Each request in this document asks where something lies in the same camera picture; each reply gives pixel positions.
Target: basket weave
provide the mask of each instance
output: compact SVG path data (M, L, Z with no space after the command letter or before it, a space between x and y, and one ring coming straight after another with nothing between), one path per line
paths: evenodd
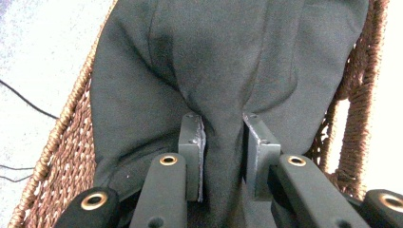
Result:
M113 1L106 19L116 2ZM370 1L364 31L350 55L342 84L308 153L314 161L320 158L319 167L326 170L330 158L329 147L335 133L333 126L337 119L337 104L348 98L351 108L340 164L336 172L328 176L339 189L357 198L365 192L362 177L365 174L371 137L371 106L380 66L387 5L388 0ZM51 227L70 201L92 186L96 164L89 88L100 34L86 58L60 118L50 132L48 143L36 163L20 203L14 209L9 227ZM322 131L326 126L328 137L322 140Z

